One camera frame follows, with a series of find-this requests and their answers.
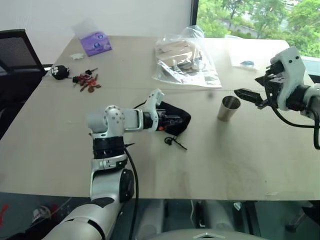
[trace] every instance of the window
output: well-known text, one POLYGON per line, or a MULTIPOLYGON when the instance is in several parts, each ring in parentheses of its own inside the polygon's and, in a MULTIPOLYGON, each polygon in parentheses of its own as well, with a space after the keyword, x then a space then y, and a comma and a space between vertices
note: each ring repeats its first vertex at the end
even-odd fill
POLYGON ((192 24, 208 38, 285 40, 303 56, 320 57, 320 0, 193 0, 195 5, 192 24))

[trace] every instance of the wooden table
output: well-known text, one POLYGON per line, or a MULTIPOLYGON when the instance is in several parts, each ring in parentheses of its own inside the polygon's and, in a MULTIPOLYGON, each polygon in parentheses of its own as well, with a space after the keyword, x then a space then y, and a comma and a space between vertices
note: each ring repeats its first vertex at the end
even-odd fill
MULTIPOLYGON (((166 145, 165 132, 125 135, 126 143, 135 143, 129 151, 142 198, 320 199, 320 159, 312 129, 285 125, 271 109, 258 110, 244 101, 231 122, 217 120, 222 98, 233 95, 233 89, 263 91, 254 78, 262 76, 264 69, 231 67, 228 46, 238 43, 225 41, 205 40, 223 86, 212 90, 152 79, 154 38, 114 36, 112 51, 78 61, 69 58, 83 52, 79 42, 72 40, 56 64, 69 66, 72 75, 99 67, 98 81, 103 87, 94 93, 79 92, 70 79, 43 79, 0 141, 0 191, 89 196, 92 139, 86 115, 113 104, 132 108, 160 88, 165 102, 192 116, 179 137, 188 150, 166 145)), ((248 41, 261 48, 259 56, 265 65, 276 53, 272 51, 288 47, 284 41, 248 41)), ((310 84, 310 79, 306 77, 305 82, 310 84)), ((296 112, 284 116, 312 124, 296 112)))

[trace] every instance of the stainless steel cup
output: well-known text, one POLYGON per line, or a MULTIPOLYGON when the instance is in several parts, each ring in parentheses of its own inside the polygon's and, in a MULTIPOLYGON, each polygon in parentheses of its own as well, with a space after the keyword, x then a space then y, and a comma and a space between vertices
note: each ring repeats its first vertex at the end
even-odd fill
POLYGON ((218 113, 218 119, 224 122, 230 120, 232 115, 237 111, 240 107, 240 100, 235 96, 225 96, 222 99, 222 103, 218 113))

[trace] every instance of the small red objects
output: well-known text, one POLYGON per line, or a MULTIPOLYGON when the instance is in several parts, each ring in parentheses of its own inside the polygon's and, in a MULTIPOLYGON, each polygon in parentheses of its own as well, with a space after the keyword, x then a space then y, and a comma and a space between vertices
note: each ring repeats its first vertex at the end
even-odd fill
POLYGON ((81 73, 79 76, 74 76, 72 79, 73 79, 72 81, 75 83, 73 85, 74 87, 77 84, 82 86, 82 88, 80 89, 80 92, 85 90, 87 87, 88 87, 89 93, 93 93, 95 91, 94 88, 97 88, 97 89, 101 88, 101 85, 97 84, 98 74, 96 74, 95 77, 93 78, 90 74, 88 74, 87 72, 84 72, 84 73, 81 73))
POLYGON ((3 205, 2 210, 0 211, 0 226, 3 224, 5 211, 9 208, 8 204, 3 205))

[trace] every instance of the red object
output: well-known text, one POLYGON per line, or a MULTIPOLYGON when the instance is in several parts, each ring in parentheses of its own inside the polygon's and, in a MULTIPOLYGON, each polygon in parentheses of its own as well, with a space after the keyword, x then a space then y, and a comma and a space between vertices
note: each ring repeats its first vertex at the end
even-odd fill
POLYGON ((58 221, 58 216, 56 214, 56 212, 58 211, 58 206, 57 204, 52 204, 52 206, 50 207, 50 212, 51 212, 51 218, 58 221))
POLYGON ((5 204, 3 205, 2 207, 2 210, 0 212, 0 226, 2 226, 2 222, 3 222, 3 219, 4 219, 4 214, 5 214, 5 211, 9 208, 9 205, 8 204, 5 204))
POLYGON ((82 88, 80 89, 80 92, 82 92, 86 87, 89 87, 88 91, 90 93, 95 91, 94 87, 97 89, 101 88, 101 85, 97 84, 98 74, 96 74, 95 77, 93 78, 92 76, 86 73, 81 73, 79 76, 77 76, 77 78, 79 79, 78 81, 79 85, 82 86, 82 88))

